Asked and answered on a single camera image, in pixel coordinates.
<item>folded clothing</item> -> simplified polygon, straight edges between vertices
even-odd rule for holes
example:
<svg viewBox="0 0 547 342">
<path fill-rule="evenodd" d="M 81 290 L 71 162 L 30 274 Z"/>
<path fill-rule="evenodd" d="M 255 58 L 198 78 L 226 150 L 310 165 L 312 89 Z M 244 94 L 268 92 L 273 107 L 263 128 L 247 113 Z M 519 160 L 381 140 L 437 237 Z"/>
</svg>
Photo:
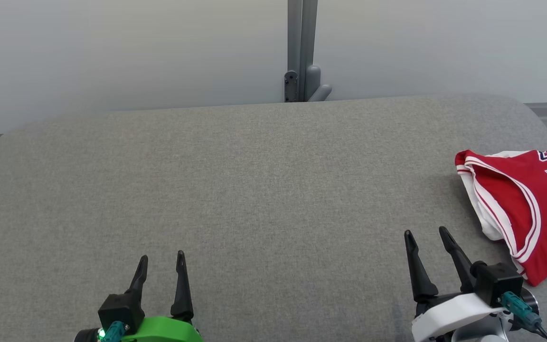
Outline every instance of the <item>folded clothing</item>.
<svg viewBox="0 0 547 342">
<path fill-rule="evenodd" d="M 465 150 L 455 165 L 491 240 L 505 240 L 530 285 L 547 278 L 547 151 L 482 156 Z"/>
</svg>

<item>cable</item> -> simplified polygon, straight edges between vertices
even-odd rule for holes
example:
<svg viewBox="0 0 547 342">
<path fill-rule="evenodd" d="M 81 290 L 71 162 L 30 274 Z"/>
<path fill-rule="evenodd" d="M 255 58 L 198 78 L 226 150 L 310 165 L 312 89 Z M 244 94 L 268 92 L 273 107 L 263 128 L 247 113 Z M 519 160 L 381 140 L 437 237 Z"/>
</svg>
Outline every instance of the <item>cable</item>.
<svg viewBox="0 0 547 342">
<path fill-rule="evenodd" d="M 541 323 L 536 324 L 536 329 L 538 329 L 539 333 L 541 333 L 540 336 L 542 336 L 543 338 L 545 338 L 547 340 L 547 332 L 545 330 L 543 330 L 543 327 L 541 326 Z"/>
</svg>

